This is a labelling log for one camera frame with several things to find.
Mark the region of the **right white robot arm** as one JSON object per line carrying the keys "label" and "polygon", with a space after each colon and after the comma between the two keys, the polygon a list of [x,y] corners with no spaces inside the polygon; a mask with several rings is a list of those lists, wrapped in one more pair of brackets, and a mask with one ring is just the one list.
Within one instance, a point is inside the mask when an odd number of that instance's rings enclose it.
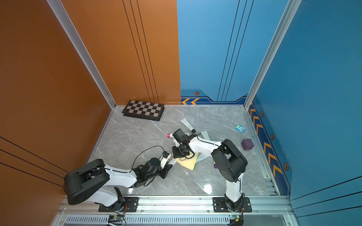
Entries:
{"label": "right white robot arm", "polygon": [[247,159],[232,141],[226,139],[223,142],[210,141],[199,138],[197,135],[173,134],[176,146],[173,147],[175,159],[188,157],[195,153],[211,156],[216,163],[220,174],[226,180],[225,205],[231,212],[240,211],[245,194],[242,192],[242,179],[248,164]]}

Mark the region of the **white tube green cap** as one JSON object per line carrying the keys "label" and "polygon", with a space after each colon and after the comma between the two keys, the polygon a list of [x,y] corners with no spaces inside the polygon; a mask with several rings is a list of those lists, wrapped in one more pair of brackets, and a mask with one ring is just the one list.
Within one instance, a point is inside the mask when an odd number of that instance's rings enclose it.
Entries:
{"label": "white tube green cap", "polygon": [[207,131],[202,131],[201,135],[202,135],[203,139],[210,140],[210,137],[209,137],[209,134]]}

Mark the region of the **yellow cleaning cloth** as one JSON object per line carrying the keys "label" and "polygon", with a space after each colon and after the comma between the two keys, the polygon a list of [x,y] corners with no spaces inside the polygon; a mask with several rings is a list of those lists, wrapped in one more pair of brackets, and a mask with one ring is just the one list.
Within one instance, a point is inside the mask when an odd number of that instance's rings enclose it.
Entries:
{"label": "yellow cleaning cloth", "polygon": [[195,165],[197,163],[197,159],[198,159],[198,152],[194,153],[194,156],[192,157],[192,154],[188,155],[187,158],[183,157],[183,158],[176,158],[176,162],[179,163],[181,166],[189,169],[189,170],[194,170]]}

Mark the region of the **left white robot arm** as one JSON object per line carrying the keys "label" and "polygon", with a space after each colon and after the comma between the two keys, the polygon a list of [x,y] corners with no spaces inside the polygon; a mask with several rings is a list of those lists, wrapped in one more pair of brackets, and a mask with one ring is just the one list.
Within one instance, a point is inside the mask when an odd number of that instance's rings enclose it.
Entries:
{"label": "left white robot arm", "polygon": [[164,151],[159,158],[151,158],[144,165],[125,170],[108,166],[96,159],[64,177],[63,188],[69,205],[94,202],[107,211],[125,211],[126,200],[120,188],[148,186],[154,178],[165,178],[173,167],[171,155]]}

